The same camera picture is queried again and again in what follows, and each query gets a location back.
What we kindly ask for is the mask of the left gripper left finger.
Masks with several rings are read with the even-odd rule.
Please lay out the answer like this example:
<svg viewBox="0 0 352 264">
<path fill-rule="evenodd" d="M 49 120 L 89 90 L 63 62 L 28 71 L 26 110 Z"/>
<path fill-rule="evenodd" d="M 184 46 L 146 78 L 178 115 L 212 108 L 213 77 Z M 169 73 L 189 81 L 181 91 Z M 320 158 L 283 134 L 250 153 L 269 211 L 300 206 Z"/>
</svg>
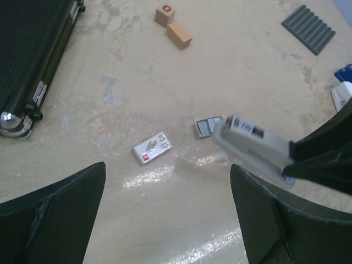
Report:
<svg viewBox="0 0 352 264">
<path fill-rule="evenodd" d="M 105 182 L 97 162 L 1 203 L 1 263 L 82 263 Z"/>
</svg>

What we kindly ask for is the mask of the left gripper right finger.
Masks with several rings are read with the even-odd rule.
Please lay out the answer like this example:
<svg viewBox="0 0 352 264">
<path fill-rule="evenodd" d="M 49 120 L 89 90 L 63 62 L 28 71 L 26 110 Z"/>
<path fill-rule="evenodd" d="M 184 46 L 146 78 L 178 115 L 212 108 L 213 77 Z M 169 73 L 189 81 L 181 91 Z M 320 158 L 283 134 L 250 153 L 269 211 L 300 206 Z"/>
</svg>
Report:
<svg viewBox="0 0 352 264">
<path fill-rule="evenodd" d="M 249 263 L 351 263 L 351 214 L 233 164 L 230 185 Z"/>
</svg>

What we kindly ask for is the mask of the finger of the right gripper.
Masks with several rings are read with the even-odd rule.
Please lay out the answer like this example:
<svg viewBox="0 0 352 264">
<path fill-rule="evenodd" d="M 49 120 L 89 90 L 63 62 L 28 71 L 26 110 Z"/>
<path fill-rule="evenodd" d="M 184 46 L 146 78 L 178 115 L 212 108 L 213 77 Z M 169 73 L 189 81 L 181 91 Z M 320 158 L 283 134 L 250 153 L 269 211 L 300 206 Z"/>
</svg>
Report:
<svg viewBox="0 0 352 264">
<path fill-rule="evenodd" d="M 334 190 L 351 189 L 351 100 L 310 135 L 289 144 L 282 174 Z"/>
</svg>

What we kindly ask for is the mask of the grey metal stapler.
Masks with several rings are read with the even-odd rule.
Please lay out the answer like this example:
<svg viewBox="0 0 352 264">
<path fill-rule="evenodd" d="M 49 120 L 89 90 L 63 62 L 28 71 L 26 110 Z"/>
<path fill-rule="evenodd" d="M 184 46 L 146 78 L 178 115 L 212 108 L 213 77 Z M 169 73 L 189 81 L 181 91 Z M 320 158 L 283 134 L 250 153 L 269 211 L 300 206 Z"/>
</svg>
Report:
<svg viewBox="0 0 352 264">
<path fill-rule="evenodd" d="M 294 178 L 283 174 L 283 169 L 294 163 L 289 157 L 288 139 L 236 115 L 221 118 L 214 127 L 212 138 L 248 170 L 281 188 L 291 189 L 295 185 Z"/>
</svg>

